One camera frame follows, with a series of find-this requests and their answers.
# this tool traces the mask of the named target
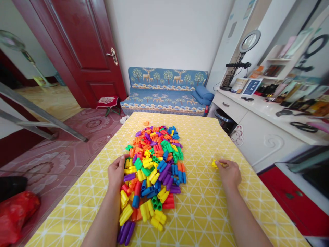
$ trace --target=sofa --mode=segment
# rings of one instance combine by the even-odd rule
[[[192,95],[198,86],[205,89],[207,71],[130,67],[128,73],[129,97],[120,103],[126,115],[134,111],[192,116],[207,113],[210,104],[201,104]]]

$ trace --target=white desk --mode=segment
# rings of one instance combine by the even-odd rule
[[[320,121],[307,117],[282,115],[277,103],[266,102],[263,97],[253,95],[253,101],[241,99],[242,94],[218,91],[209,110],[220,107],[238,126],[231,135],[232,141],[251,164],[255,172],[272,165],[286,162],[315,145],[329,145],[329,134],[322,131],[309,133],[290,125],[290,122]]]

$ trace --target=hand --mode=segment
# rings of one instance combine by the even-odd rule
[[[222,167],[220,162],[226,164],[226,168]],[[229,160],[219,160],[215,161],[215,163],[219,169],[224,189],[237,189],[238,185],[241,183],[239,165]]]
[[[124,154],[118,157],[107,169],[110,191],[120,191],[123,180],[124,163],[125,159],[128,157],[129,154]]]

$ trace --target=drawer handle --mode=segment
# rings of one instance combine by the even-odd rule
[[[285,195],[288,199],[293,199],[294,198],[294,196],[292,194],[286,193]]]
[[[303,196],[303,194],[302,194],[300,191],[296,191],[296,194],[297,194],[298,196]]]

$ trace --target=metal ladder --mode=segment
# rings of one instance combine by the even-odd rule
[[[2,111],[2,110],[0,110],[0,117],[6,119],[8,121],[11,121],[11,122],[21,126],[22,128],[27,129],[35,134],[45,137],[48,140],[55,140],[56,137],[40,130],[39,128],[37,128],[37,126],[60,128],[64,131],[66,131],[67,133],[73,135],[74,137],[78,138],[81,141],[84,141],[84,142],[88,141],[88,138],[86,138],[83,135],[81,135],[80,133],[76,132],[74,129],[71,129],[69,126],[67,126],[66,124],[64,124],[57,118],[55,118],[54,116],[50,115],[45,110],[36,106],[31,101],[27,100],[26,98],[21,96],[19,93],[16,93],[14,90],[7,87],[6,85],[4,85],[1,82],[0,82],[0,93],[3,94],[4,96],[10,98],[11,100],[19,103],[20,105],[24,106],[25,108],[30,109],[31,111],[38,114],[40,117],[43,117],[44,119],[46,119],[49,122],[23,121],[23,120],[20,120],[19,118],[15,117],[5,111]]]

